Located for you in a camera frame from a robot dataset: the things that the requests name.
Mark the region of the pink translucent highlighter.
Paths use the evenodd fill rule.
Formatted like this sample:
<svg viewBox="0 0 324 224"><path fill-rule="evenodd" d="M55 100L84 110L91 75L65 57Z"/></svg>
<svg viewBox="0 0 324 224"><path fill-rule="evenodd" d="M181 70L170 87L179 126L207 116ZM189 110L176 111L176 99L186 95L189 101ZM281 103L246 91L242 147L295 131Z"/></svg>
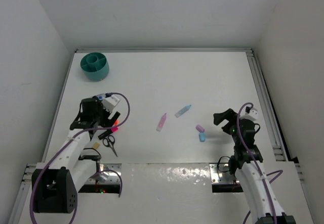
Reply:
<svg viewBox="0 0 324 224"><path fill-rule="evenodd" d="M165 123L166 119L167 119L167 114L165 113L165 114L160 118L160 121L159 121L159 123L158 123L158 125L157 125L156 130L157 130L158 132L161 132L161 130L162 130L163 126L164 126L164 123Z"/></svg>

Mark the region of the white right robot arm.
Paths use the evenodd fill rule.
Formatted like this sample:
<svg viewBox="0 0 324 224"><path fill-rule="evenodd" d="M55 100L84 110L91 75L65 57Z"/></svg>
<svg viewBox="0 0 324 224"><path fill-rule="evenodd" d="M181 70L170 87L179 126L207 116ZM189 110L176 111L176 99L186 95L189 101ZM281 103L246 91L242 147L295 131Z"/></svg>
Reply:
<svg viewBox="0 0 324 224"><path fill-rule="evenodd" d="M263 157L255 144L255 135L261 126L255 121L258 112L252 103L245 103L235 112L227 109L213 114L214 125L223 121L223 132L234 141L234 154L229 158L229 174L235 176L243 190L250 208L252 223L295 223L292 215L287 215L279 204L268 174L265 173Z"/></svg>

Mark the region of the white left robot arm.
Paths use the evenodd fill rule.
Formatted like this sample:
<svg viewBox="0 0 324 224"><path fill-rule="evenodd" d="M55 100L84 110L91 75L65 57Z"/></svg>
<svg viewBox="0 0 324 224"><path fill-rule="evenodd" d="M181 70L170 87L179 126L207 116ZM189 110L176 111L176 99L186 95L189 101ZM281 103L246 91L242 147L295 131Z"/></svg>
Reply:
<svg viewBox="0 0 324 224"><path fill-rule="evenodd" d="M120 99L101 94L81 100L75 120L57 157L48 167L37 167L32 174L31 211L34 213L72 213L77 193L97 171L99 157L81 155L98 128L111 128L119 112L113 113Z"/></svg>

